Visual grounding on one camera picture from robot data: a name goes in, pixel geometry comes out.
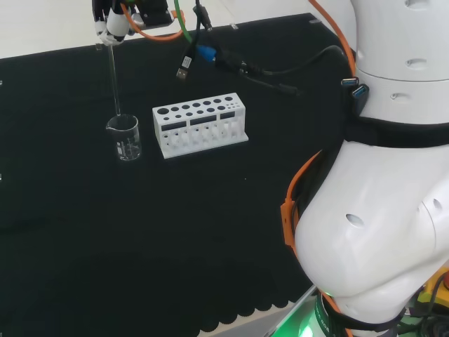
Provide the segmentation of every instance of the hole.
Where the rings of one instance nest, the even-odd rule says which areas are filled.
[[[168,109],[166,107],[162,107],[161,109],[157,110],[158,114],[168,114]]]
[[[439,211],[441,211],[443,209],[443,205],[441,205],[441,202],[439,202],[438,200],[434,199],[434,206],[436,209],[438,209]]]
[[[178,123],[172,123],[163,125],[161,127],[162,131],[169,131],[169,130],[175,130],[176,128],[185,128],[187,126],[187,122],[185,121],[179,121]]]
[[[392,93],[390,98],[398,103],[408,102],[411,99],[407,93]]]
[[[429,5],[429,0],[406,0],[405,4],[413,10],[423,10]]]
[[[195,118],[190,121],[190,126],[198,125],[202,123],[208,123],[210,121],[216,121],[217,116],[207,116],[207,117],[201,117],[201,118]]]
[[[427,68],[427,60],[425,58],[413,58],[406,62],[406,66],[413,70],[424,70]]]
[[[348,219],[351,225],[357,228],[361,228],[365,225],[365,223],[363,223],[363,220],[360,219],[358,216],[355,216],[354,214],[347,214],[346,219]]]
[[[230,111],[230,112],[224,112],[220,115],[220,119],[226,119],[226,118],[232,118],[235,117],[236,113],[235,111]]]

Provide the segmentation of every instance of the orange cable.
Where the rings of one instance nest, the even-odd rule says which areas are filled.
[[[304,164],[300,170],[295,174],[295,176],[293,177],[292,181],[290,182],[290,185],[288,186],[288,190],[287,190],[287,197],[286,197],[286,204],[290,205],[293,201],[292,201],[292,193],[293,193],[293,188],[295,188],[298,180],[301,178],[301,176],[304,174],[304,172],[309,168],[310,164],[313,162],[313,160],[315,160],[316,156],[318,156],[320,154],[320,152],[317,152],[312,158],[310,158],[306,164]],[[292,228],[292,223],[291,223],[291,219],[290,217],[287,217],[288,221],[290,221],[290,226],[287,226],[289,228]],[[296,255],[296,258],[299,260],[298,258],[298,254],[296,251],[296,247],[293,245],[293,252]],[[321,295],[323,295],[323,297],[329,302],[330,306],[338,313],[342,313],[340,311],[340,309],[338,308],[337,304],[335,303],[335,301],[328,295],[326,294],[324,291],[320,290]],[[348,335],[348,337],[354,337],[354,335],[352,334],[351,329],[345,329],[346,333]]]
[[[182,30],[180,30],[178,33],[174,33],[172,35],[169,35],[167,37],[153,37],[152,35],[148,35],[144,32],[142,32],[142,30],[140,30],[140,28],[134,23],[133,19],[131,18],[131,16],[129,15],[128,11],[126,10],[126,6],[124,4],[120,4],[121,9],[123,11],[123,14],[125,14],[126,19],[128,20],[129,24],[131,25],[131,27],[140,35],[142,35],[143,37],[146,37],[149,40],[152,41],[157,41],[157,42],[165,42],[165,41],[172,41],[177,39],[178,37],[180,37],[182,35]],[[184,19],[184,13],[181,11],[181,15],[182,15],[182,21],[185,22]]]
[[[320,152],[321,151],[317,152],[312,158],[310,158],[306,162],[306,164],[302,165],[302,168],[300,168],[300,170],[295,174],[292,181],[290,182],[290,185],[288,186],[286,201],[292,200],[293,188],[295,188],[297,181],[300,179],[302,174],[309,168],[310,164],[313,162],[315,157],[319,155]]]
[[[317,9],[317,11],[329,22],[330,26],[335,30],[335,33],[337,33],[337,36],[340,39],[340,42],[342,43],[344,52],[348,57],[349,67],[351,68],[352,76],[355,76],[356,61],[354,59],[354,55],[352,54],[352,49],[349,46],[346,37],[344,37],[342,30],[338,27],[337,23],[334,21],[334,19],[332,19],[329,13],[326,12],[326,10],[323,7],[321,7],[320,4],[316,2],[316,0],[309,0],[309,3]]]

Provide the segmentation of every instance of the scalloped edge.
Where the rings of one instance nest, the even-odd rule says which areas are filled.
[[[250,316],[245,317],[245,316],[237,315],[237,318],[232,323],[229,323],[229,324],[223,324],[222,322],[218,323],[217,328],[211,332],[204,332],[204,331],[200,330],[199,335],[197,337],[213,337],[217,333],[222,333],[222,332],[228,331],[230,329],[236,328],[238,326],[242,326],[249,322],[253,322],[256,319],[261,319],[261,318],[270,316],[272,314],[275,314],[275,313],[280,312],[285,309],[290,309],[294,305],[295,304],[293,302],[288,301],[287,305],[282,308],[278,308],[275,305],[272,305],[266,311],[260,311],[258,309],[254,309],[254,312]]]

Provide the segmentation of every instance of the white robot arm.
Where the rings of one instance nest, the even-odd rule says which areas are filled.
[[[343,314],[381,324],[449,261],[449,137],[439,136],[449,135],[449,2],[351,2],[356,76],[370,88],[361,117],[389,128],[390,141],[343,142],[295,246]],[[316,315],[310,323],[326,336]]]
[[[121,4],[126,5],[133,22],[141,30],[170,25],[174,20],[166,0],[140,0],[136,4],[134,1],[128,4],[121,0],[92,0],[95,31],[107,46],[121,44],[127,34],[135,33],[123,14]]]

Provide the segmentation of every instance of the green light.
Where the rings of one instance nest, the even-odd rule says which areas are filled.
[[[306,326],[304,330],[302,330],[298,337],[314,337],[314,333],[311,331],[310,326]]]

